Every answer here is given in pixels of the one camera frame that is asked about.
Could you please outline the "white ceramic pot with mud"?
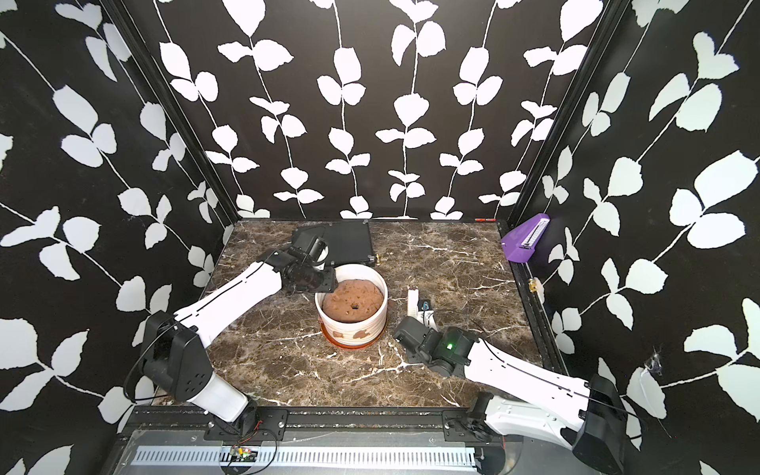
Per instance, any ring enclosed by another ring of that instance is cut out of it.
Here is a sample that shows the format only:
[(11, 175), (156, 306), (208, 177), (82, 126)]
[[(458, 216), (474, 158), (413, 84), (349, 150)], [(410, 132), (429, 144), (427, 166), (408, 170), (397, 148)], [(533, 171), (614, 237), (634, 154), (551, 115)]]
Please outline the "white ceramic pot with mud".
[(388, 286), (377, 271), (361, 264), (338, 267), (336, 280), (334, 292), (315, 296), (321, 330), (338, 348), (366, 348), (386, 328)]

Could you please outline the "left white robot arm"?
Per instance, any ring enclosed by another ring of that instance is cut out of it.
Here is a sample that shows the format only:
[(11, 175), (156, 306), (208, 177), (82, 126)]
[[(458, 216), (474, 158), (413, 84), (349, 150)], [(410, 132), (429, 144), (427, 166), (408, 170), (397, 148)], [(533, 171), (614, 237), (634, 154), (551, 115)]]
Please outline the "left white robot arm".
[(175, 401), (191, 403), (221, 424), (247, 433), (257, 404), (218, 375), (207, 348), (246, 312), (283, 289), (332, 292), (336, 271), (326, 265), (328, 243), (304, 233), (282, 249), (269, 249), (241, 274), (171, 315), (155, 314), (144, 325), (141, 353), (129, 375), (146, 377)]

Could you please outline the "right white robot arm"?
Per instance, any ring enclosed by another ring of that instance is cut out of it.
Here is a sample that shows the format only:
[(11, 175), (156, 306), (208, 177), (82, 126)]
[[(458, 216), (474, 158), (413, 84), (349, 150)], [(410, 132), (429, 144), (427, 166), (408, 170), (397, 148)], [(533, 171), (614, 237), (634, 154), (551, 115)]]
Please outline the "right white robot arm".
[(411, 362), (491, 388), (475, 404), (472, 423), (493, 435), (521, 435), (566, 448), (603, 474), (625, 471), (631, 412), (608, 378), (558, 374), (498, 350), (474, 332), (438, 331), (412, 317), (403, 318), (393, 337)]

